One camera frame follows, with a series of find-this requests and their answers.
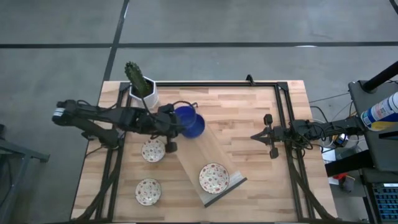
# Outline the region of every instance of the blue and white can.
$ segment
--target blue and white can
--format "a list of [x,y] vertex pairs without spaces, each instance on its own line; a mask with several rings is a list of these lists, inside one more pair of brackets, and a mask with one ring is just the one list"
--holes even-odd
[[371,131],[382,131],[398,123],[398,92],[361,114],[362,122]]

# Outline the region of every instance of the white pot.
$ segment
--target white pot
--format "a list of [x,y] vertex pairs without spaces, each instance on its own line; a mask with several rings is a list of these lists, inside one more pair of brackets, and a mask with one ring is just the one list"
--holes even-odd
[[[150,81],[152,83],[153,87],[154,87],[154,91],[150,95],[144,97],[145,104],[147,105],[147,107],[149,109],[151,109],[151,108],[155,107],[155,105],[157,103],[157,100],[159,99],[159,96],[157,94],[156,82],[151,80],[150,78],[147,78],[147,77],[144,77],[144,78],[146,80]],[[134,98],[135,102],[136,102],[136,103],[133,102],[133,105],[137,106],[137,107],[140,107],[140,108],[144,108],[144,104],[143,104],[141,98],[139,98],[138,96],[134,96],[132,94],[131,90],[132,90],[132,86],[130,86],[130,96],[132,98]]]

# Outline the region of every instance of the wooden table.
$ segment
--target wooden table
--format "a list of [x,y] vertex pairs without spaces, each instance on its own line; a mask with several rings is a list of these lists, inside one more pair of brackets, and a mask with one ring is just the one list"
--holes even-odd
[[[303,81],[287,81],[295,119],[311,119]],[[109,107],[118,96],[120,82],[104,82],[99,106]],[[269,147],[250,140],[264,129],[262,118],[270,113],[273,126],[280,124],[275,91],[269,87],[159,87],[162,104],[187,100],[199,104],[205,121],[235,166],[248,180],[208,208],[203,206],[177,155],[168,154],[150,164],[141,157],[142,143],[149,136],[128,133],[124,146],[114,222],[293,222],[297,221],[283,144],[279,157],[270,159]],[[287,111],[282,96],[284,111]],[[88,152],[99,142],[91,142]],[[106,151],[85,159],[72,218],[78,217],[98,193]],[[336,216],[335,204],[320,151],[307,151],[305,166],[312,192],[326,210]],[[151,207],[139,205],[135,187],[152,177],[162,185],[160,200]],[[300,198],[305,209],[303,193]]]

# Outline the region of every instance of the gray floor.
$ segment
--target gray floor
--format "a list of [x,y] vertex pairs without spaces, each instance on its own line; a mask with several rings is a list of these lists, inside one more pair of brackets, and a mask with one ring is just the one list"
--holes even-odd
[[[123,0],[0,0],[0,44],[111,43]],[[121,34],[129,42],[398,41],[388,0],[130,0]],[[7,138],[51,154],[34,162],[12,223],[68,220],[87,142],[51,122],[57,101],[96,104],[110,49],[0,49],[0,123]],[[347,91],[398,58],[398,47],[118,49],[110,80],[137,62],[154,80],[304,80],[309,100]],[[348,95],[314,103],[332,119]],[[320,113],[313,111],[321,119]],[[346,108],[336,119],[348,114]],[[338,205],[361,205],[336,193]],[[346,220],[360,210],[339,209]]]

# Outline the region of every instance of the small floral plate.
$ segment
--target small floral plate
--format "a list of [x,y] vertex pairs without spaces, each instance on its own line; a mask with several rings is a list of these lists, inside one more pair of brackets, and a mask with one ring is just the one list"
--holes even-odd
[[152,178],[146,178],[136,187],[136,199],[143,206],[155,204],[162,195],[162,187]]
[[141,149],[142,157],[148,162],[158,162],[164,157],[164,154],[164,143],[157,139],[146,141]]
[[207,164],[200,171],[199,183],[206,192],[219,194],[228,187],[228,171],[217,163]]

